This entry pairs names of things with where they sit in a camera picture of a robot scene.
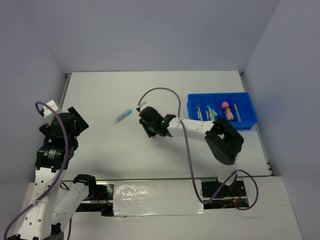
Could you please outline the blue capped clear tube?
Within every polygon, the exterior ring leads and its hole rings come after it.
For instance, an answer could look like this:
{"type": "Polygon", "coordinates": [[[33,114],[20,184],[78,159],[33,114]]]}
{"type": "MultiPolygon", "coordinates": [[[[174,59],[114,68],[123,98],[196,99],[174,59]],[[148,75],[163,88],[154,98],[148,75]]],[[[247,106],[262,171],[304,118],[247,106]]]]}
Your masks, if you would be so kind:
{"type": "Polygon", "coordinates": [[[116,117],[113,122],[115,124],[118,124],[119,122],[121,122],[122,120],[124,120],[125,118],[127,118],[130,114],[132,114],[132,109],[127,109],[125,110],[122,114],[120,114],[118,117],[116,117]]]}

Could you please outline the light blue eraser stick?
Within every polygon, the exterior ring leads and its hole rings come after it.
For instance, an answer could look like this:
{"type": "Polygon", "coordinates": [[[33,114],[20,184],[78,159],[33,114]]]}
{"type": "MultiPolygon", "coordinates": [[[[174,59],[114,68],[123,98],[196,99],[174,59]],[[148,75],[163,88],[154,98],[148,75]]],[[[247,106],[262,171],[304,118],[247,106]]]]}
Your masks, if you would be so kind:
{"type": "Polygon", "coordinates": [[[209,105],[207,105],[206,107],[207,107],[208,120],[215,121],[216,117],[218,116],[217,112],[213,108],[211,108],[209,105]]]}

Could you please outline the pink capped glue bottle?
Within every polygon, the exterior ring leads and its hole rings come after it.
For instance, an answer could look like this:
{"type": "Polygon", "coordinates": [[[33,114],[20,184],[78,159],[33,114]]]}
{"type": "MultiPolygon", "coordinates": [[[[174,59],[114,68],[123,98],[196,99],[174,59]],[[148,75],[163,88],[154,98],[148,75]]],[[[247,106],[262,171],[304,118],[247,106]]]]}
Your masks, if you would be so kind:
{"type": "Polygon", "coordinates": [[[223,101],[223,102],[221,103],[221,108],[222,108],[222,110],[224,111],[226,120],[233,122],[233,121],[235,120],[235,117],[234,117],[234,115],[233,115],[233,113],[232,113],[232,110],[231,110],[231,108],[230,108],[229,103],[228,103],[227,101],[223,101]]]}

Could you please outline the orange capped clear tube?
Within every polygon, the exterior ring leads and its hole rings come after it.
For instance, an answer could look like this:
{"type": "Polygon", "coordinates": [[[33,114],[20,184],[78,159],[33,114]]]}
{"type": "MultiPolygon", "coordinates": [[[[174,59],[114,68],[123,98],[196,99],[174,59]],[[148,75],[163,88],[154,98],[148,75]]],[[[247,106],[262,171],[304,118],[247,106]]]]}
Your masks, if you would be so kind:
{"type": "Polygon", "coordinates": [[[238,120],[238,122],[241,122],[242,119],[241,119],[241,116],[240,116],[240,113],[239,113],[238,106],[237,106],[236,103],[234,103],[233,105],[234,105],[234,109],[235,109],[235,112],[236,112],[237,120],[238,120]]]}

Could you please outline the green eraser stick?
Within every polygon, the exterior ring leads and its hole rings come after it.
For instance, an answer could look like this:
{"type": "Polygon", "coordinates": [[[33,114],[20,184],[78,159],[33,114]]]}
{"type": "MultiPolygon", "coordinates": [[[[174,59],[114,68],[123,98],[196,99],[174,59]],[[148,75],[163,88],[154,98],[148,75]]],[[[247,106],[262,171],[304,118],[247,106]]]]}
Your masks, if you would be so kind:
{"type": "Polygon", "coordinates": [[[214,121],[214,120],[215,120],[215,114],[214,114],[214,112],[213,112],[211,109],[209,109],[209,110],[208,110],[208,114],[209,114],[210,120],[211,120],[211,121],[214,121]]]}

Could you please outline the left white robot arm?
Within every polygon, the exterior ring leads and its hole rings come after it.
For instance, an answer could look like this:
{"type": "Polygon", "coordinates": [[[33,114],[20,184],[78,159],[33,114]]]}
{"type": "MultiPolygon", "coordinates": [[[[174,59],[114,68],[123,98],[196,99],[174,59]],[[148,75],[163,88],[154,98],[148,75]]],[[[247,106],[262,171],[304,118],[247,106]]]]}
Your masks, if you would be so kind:
{"type": "Polygon", "coordinates": [[[54,100],[37,101],[35,107],[46,123],[39,127],[45,139],[36,153],[33,198],[9,224],[12,226],[20,217],[24,218],[17,233],[9,236],[6,229],[5,240],[69,239],[70,233],[65,230],[71,227],[77,208],[84,199],[91,200],[98,193],[94,176],[78,174],[65,197],[56,203],[69,161],[79,147],[77,137],[89,125],[74,107],[63,112],[54,100]]]}

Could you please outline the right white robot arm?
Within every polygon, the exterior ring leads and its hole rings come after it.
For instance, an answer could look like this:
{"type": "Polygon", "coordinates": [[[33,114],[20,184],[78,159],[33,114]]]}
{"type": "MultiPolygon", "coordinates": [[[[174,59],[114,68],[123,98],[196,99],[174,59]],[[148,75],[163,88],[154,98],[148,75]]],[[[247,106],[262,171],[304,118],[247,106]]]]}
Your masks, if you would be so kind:
{"type": "Polygon", "coordinates": [[[238,154],[241,152],[244,138],[224,118],[214,121],[182,119],[173,114],[161,116],[151,106],[137,109],[139,123],[151,138],[186,137],[208,145],[214,158],[219,162],[217,190],[223,196],[235,190],[236,175],[230,176],[237,168],[238,154]]]}

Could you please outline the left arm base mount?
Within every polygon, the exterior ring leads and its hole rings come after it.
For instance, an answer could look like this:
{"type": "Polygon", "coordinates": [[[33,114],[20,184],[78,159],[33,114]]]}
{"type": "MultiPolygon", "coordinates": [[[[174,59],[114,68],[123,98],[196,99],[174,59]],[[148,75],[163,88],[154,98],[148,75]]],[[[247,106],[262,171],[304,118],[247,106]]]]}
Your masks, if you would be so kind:
{"type": "Polygon", "coordinates": [[[113,217],[114,184],[98,184],[96,178],[88,174],[78,174],[72,181],[81,183],[88,188],[88,196],[80,203],[75,212],[100,213],[103,217],[113,217]]]}

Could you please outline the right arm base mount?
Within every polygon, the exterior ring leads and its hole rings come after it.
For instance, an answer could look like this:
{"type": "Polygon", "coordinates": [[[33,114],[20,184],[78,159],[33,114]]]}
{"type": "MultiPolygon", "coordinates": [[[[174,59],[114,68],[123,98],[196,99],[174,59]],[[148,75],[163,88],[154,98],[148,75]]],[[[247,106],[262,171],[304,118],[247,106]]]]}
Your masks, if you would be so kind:
{"type": "MultiPolygon", "coordinates": [[[[220,183],[217,180],[202,181],[200,195],[203,200],[208,200],[219,186],[220,183]]],[[[242,179],[236,180],[233,186],[224,186],[211,202],[203,205],[203,208],[205,210],[233,209],[236,203],[241,209],[249,207],[246,188],[242,179]]]]}

